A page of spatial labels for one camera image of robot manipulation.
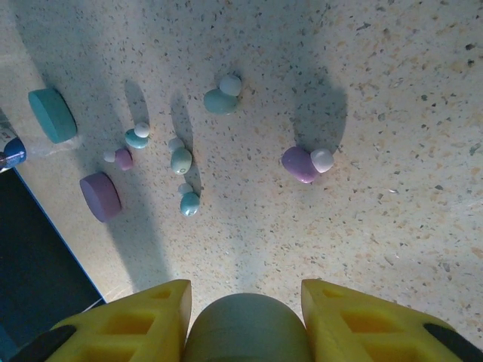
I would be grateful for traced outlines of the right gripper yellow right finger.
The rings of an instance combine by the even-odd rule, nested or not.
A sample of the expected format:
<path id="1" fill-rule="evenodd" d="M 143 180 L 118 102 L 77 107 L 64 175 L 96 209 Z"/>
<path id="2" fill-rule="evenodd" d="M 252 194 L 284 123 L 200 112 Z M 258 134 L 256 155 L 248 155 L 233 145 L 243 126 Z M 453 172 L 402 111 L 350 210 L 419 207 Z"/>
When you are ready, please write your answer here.
<path id="1" fill-rule="evenodd" d="M 480 361 L 482 350 L 430 314 L 326 281 L 301 283 L 316 361 Z"/>

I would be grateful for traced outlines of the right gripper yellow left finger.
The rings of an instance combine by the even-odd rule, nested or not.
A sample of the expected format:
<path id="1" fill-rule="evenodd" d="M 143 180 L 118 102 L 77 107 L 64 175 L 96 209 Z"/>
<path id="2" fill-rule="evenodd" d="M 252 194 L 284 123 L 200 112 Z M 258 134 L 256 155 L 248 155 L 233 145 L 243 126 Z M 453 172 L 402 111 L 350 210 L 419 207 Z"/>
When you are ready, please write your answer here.
<path id="1" fill-rule="evenodd" d="M 14 361 L 180 361 L 192 311 L 188 280 L 174 280 L 66 318 Z"/>

